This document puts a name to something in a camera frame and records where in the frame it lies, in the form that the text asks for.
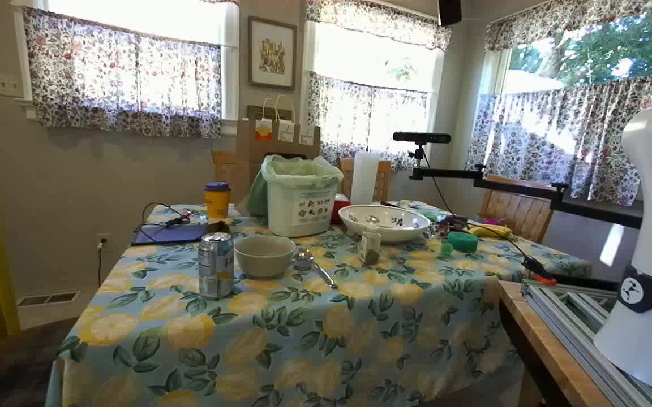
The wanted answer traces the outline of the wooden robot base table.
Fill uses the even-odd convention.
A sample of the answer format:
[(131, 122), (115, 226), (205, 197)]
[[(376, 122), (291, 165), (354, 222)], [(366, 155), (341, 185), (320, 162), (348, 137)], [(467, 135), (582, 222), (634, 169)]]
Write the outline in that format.
[(498, 315), (524, 364), (520, 407), (608, 407), (608, 398), (528, 303), (520, 282), (498, 282)]

